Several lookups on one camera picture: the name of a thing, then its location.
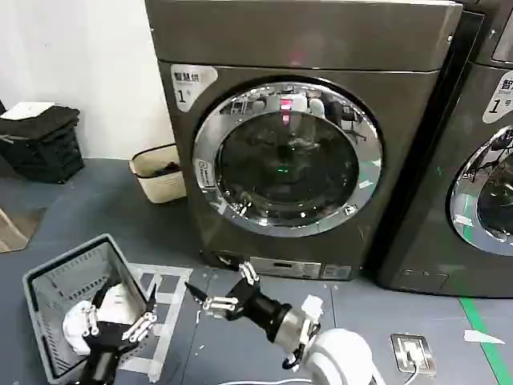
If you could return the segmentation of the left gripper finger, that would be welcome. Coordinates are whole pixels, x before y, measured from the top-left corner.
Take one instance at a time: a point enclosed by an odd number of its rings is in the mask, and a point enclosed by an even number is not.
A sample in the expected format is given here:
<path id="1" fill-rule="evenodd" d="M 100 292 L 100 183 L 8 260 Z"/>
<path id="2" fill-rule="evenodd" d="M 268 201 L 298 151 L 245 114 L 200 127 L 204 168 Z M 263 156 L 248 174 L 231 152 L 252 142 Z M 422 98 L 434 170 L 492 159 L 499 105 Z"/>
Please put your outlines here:
<path id="1" fill-rule="evenodd" d="M 127 340 L 130 343 L 141 342 L 147 337 L 149 331 L 157 321 L 157 316 L 154 312 L 156 303 L 156 284 L 151 289 L 151 294 L 147 301 L 146 310 L 137 319 L 131 327 L 123 333 L 123 341 Z"/>
<path id="2" fill-rule="evenodd" d="M 108 287 L 105 285 L 96 292 L 95 296 L 92 298 L 91 304 L 83 310 L 83 313 L 85 314 L 86 327 L 85 331 L 82 333 L 84 338 L 90 335 L 99 335 L 97 310 L 101 307 L 107 292 Z"/>

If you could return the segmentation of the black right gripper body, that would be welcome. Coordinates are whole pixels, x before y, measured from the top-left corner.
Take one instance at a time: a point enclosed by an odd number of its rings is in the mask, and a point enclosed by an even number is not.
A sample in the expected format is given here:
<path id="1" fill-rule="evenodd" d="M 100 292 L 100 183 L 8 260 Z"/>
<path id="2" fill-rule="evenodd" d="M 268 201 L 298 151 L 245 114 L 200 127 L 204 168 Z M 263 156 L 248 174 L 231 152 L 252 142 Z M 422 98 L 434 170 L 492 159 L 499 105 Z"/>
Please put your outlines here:
<path id="1" fill-rule="evenodd" d="M 246 317 L 266 334 L 276 334 L 285 315 L 291 310 L 290 304 L 264 295 L 258 282 L 250 285 L 245 280 L 239 280 L 228 292 L 228 297 L 238 300 L 234 310 L 225 312 L 228 321 Z"/>

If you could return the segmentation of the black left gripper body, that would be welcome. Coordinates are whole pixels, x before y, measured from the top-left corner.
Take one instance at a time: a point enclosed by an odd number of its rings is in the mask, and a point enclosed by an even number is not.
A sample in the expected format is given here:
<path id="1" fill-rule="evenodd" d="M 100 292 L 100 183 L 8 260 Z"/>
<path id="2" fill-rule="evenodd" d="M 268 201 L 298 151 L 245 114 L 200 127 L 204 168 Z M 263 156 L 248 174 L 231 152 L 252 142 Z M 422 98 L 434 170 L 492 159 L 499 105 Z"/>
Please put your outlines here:
<path id="1" fill-rule="evenodd" d="M 123 339 L 129 325 L 114 322 L 98 322 L 99 333 L 89 334 L 85 342 L 90 348 L 83 372 L 78 384 L 113 384 L 117 368 L 123 356 L 131 353 L 139 344 Z"/>

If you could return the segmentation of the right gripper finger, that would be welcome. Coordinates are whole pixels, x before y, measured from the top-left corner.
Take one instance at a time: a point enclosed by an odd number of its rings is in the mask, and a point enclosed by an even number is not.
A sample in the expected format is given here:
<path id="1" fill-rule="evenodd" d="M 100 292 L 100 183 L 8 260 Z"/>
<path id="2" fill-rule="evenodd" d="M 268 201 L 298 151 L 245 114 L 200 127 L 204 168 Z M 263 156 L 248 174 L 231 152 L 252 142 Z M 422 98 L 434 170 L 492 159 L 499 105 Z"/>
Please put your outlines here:
<path id="1" fill-rule="evenodd" d="M 209 315 L 226 317 L 227 313 L 231 313 L 236 309 L 238 299 L 231 297 L 214 296 L 209 297 L 204 291 L 198 287 L 186 282 L 188 292 L 194 297 L 195 301 L 201 305 L 201 309 Z"/>
<path id="2" fill-rule="evenodd" d="M 239 272 L 250 286 L 254 286 L 258 283 L 258 274 L 250 261 L 242 257 L 227 255 L 217 255 L 216 257 L 224 267 Z"/>

